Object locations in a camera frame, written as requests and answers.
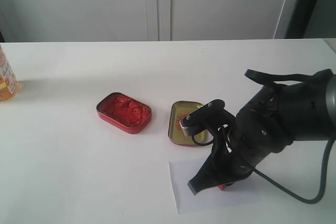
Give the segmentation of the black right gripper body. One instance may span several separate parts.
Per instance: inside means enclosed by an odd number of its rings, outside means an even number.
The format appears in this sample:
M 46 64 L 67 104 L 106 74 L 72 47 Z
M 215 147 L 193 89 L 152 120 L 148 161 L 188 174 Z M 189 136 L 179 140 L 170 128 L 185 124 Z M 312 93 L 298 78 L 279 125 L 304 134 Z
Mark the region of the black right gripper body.
M 263 159 L 293 143 L 293 88 L 264 86 L 236 114 L 226 133 L 232 152 L 225 165 L 229 182 L 251 175 Z

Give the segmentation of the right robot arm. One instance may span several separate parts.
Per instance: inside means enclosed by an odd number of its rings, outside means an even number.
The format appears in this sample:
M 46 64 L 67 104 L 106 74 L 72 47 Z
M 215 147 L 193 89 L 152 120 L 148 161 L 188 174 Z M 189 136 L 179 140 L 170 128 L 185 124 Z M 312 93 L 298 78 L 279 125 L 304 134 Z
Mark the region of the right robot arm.
M 193 194 L 229 186 L 257 172 L 257 165 L 271 153 L 280 153 L 295 141 L 326 141 L 320 187 L 312 199 L 324 195 L 328 161 L 335 142 L 335 74 L 322 70 L 313 75 L 267 74 L 247 70 L 246 77 L 261 85 L 236 115 L 215 99 L 181 119 L 186 136 L 202 131 L 212 136 L 211 153 L 188 182 Z

